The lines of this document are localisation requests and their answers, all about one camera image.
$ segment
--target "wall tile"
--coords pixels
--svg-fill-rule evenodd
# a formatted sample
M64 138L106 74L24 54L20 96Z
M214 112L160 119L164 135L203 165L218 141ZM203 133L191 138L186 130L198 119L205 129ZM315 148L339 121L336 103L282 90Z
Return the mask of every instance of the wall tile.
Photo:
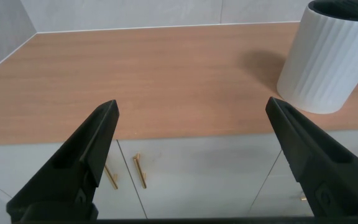
M20 0L0 0L0 61L34 34Z
M311 0L223 0L222 23L300 21Z
M222 0L22 0L37 32L219 24Z

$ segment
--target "kitchen counter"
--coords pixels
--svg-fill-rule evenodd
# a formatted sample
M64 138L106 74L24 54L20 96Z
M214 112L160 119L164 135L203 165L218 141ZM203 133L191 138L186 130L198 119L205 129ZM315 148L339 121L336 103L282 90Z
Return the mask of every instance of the kitchen counter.
M0 144L62 142L101 103L116 139L271 133L298 23L37 34L0 64ZM358 86L327 130L358 129Z

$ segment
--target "white ribbed vase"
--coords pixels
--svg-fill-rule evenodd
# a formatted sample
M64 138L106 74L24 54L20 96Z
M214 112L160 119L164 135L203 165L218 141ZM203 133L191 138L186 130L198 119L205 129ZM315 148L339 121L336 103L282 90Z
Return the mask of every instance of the white ribbed vase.
M312 4L303 14L277 91L299 109L333 113L358 83L358 22L317 13Z

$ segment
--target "brass handle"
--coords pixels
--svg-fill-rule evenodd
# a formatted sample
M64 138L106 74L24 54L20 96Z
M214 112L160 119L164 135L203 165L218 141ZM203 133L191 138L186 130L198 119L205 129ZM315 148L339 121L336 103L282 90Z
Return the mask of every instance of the brass handle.
M146 189L146 173L142 172L142 168L140 168L140 153L137 153L136 156L133 157L133 159L135 162L137 174L139 175L140 182L142 183L142 187Z
M108 177L108 179L110 180L110 183L111 183L112 187L113 187L115 190L117 190L117 189L118 189L118 185L117 185L118 175L117 175L117 174L111 175L111 172L110 172L110 170L109 170L109 168L107 167L106 164L104 165L104 171L106 172L107 177Z

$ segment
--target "gray wall tile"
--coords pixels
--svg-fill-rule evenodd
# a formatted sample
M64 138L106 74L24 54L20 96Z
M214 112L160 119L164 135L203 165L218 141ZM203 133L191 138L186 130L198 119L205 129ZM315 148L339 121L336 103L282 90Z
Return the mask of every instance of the gray wall tile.
M0 0L0 61L34 34L20 0Z
M37 32L219 24L222 0L22 0Z
M222 23L300 21L311 0L223 0Z

